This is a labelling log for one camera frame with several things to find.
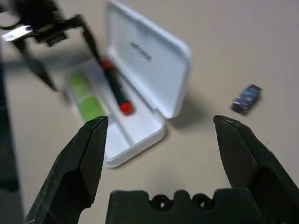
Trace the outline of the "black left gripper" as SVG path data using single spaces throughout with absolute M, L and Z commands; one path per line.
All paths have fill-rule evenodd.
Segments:
M 46 43 L 51 47 L 67 39 L 67 35 L 63 31 L 62 25 L 66 20 L 61 16 L 54 1 L 15 0 L 14 10 L 18 15 L 21 24 L 30 27 L 33 36 L 38 43 Z M 77 14 L 73 19 L 75 27 L 83 29 L 82 35 L 98 64 L 101 65 L 101 56 L 98 53 L 96 42 L 86 25 L 83 16 Z M 53 91 L 57 91 L 44 65 L 30 53 L 26 43 L 15 42 L 14 45 L 19 50 L 32 72 Z

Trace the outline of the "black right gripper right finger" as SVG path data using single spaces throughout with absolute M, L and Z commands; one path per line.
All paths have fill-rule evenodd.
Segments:
M 214 116 L 221 161 L 233 188 L 247 188 L 269 224 L 299 222 L 299 189 L 275 155 L 240 121 Z

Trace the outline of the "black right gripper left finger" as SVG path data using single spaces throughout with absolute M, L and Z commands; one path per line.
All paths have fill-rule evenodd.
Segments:
M 106 145 L 108 117 L 86 122 L 57 156 L 26 224 L 76 224 L 95 201 Z

